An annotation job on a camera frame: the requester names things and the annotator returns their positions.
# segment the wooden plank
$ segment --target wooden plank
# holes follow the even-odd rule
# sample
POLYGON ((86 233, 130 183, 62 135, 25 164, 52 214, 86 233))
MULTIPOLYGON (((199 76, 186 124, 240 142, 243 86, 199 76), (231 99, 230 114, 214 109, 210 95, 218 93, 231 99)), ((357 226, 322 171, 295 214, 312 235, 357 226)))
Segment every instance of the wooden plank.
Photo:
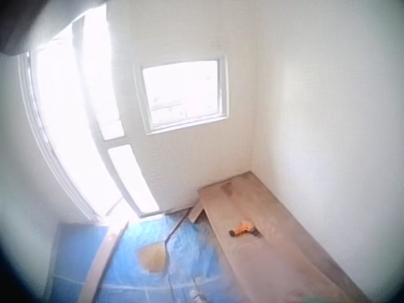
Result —
POLYGON ((198 219, 199 215, 203 211, 203 205, 201 201, 198 200, 196 202, 195 206, 192 208, 191 212, 188 215, 188 220, 191 221, 192 223, 195 223, 196 219, 198 219))
POLYGON ((267 212, 272 214, 273 220, 295 243, 296 246, 317 268, 331 281, 338 285, 355 302, 370 302, 366 295, 340 268, 323 247, 305 230, 281 202, 266 188, 266 186, 252 173, 242 175, 244 184, 249 190, 257 193, 267 212))
POLYGON ((97 293, 105 268, 113 255, 114 249, 121 238, 128 221, 116 221, 107 231, 100 248, 95 255, 90 271, 87 274, 83 289, 81 289, 78 303, 91 303, 97 293))
MULTIPOLYGON (((262 188, 254 192, 244 179, 242 175, 204 187, 199 190, 199 196, 219 243, 251 301, 296 302, 314 296, 350 302, 280 228, 279 218, 268 213, 258 198, 262 188), (242 219, 255 223, 263 237, 230 237, 228 231, 242 219)), ((279 205, 276 201, 268 204, 279 205)))

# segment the blue plastic sheet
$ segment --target blue plastic sheet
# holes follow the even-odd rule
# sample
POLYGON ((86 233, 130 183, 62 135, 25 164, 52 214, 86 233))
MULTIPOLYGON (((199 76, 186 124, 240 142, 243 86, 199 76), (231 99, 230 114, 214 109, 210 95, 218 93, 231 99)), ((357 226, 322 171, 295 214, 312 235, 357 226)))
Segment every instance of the blue plastic sheet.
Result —
MULTIPOLYGON (((209 231, 187 220, 167 245, 166 273, 149 273, 139 265, 136 250, 163 241, 177 220, 165 216, 130 225, 106 269, 95 302, 191 302, 189 292, 196 289, 194 280, 211 303, 242 302, 232 291, 233 280, 222 272, 215 246, 206 241, 209 231)), ((106 233, 107 227, 101 226, 61 227, 51 302, 77 301, 106 233)))

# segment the orange and black tool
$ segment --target orange and black tool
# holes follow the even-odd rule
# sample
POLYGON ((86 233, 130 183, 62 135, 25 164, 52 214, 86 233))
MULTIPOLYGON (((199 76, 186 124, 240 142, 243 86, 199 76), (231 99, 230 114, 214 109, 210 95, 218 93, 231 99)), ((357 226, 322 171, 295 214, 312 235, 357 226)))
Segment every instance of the orange and black tool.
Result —
POLYGON ((244 220, 241 220, 241 225, 238 226, 236 229, 229 230, 229 235, 232 237, 236 237, 245 232, 249 232, 250 234, 253 234, 256 237, 261 236, 258 229, 254 226, 254 224, 252 224, 250 221, 244 221, 244 220))

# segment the wall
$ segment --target wall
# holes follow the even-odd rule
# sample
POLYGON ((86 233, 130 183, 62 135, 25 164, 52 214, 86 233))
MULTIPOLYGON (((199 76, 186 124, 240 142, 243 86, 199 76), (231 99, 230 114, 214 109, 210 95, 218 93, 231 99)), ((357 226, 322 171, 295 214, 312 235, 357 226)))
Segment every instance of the wall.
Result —
POLYGON ((253 172, 376 301, 404 272, 402 1, 260 1, 253 172))
POLYGON ((0 240, 16 272, 41 296, 57 224, 85 217, 55 180, 32 135, 17 57, 0 55, 0 240))
POLYGON ((160 209, 250 169, 256 93, 254 7, 247 0, 111 0, 113 78, 122 123, 160 209), (230 118, 146 135, 134 66, 225 55, 230 118))

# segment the square window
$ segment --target square window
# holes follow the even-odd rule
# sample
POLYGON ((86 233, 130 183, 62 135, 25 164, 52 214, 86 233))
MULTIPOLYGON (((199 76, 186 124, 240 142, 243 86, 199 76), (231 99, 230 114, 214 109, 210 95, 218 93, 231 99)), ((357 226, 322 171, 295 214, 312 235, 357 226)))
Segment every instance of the square window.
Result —
POLYGON ((140 105, 148 134, 228 117, 223 59, 143 68, 140 77, 140 105))

